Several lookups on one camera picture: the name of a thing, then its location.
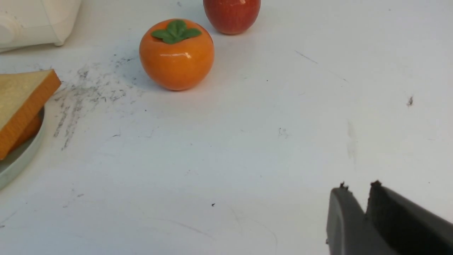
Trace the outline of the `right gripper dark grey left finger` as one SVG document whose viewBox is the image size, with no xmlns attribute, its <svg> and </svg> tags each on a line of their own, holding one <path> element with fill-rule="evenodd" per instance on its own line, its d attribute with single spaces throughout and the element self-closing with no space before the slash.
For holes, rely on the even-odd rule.
<svg viewBox="0 0 453 255">
<path fill-rule="evenodd" d="M 345 183 L 331 190 L 326 225 L 331 255 L 392 255 Z"/>
</svg>

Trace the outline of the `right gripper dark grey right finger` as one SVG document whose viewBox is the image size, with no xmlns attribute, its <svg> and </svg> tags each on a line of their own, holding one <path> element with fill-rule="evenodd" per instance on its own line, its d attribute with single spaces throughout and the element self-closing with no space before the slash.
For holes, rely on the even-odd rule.
<svg viewBox="0 0 453 255">
<path fill-rule="evenodd" d="M 452 223 L 417 205 L 380 181 L 371 183 L 366 215 L 400 255 L 451 255 Z"/>
</svg>

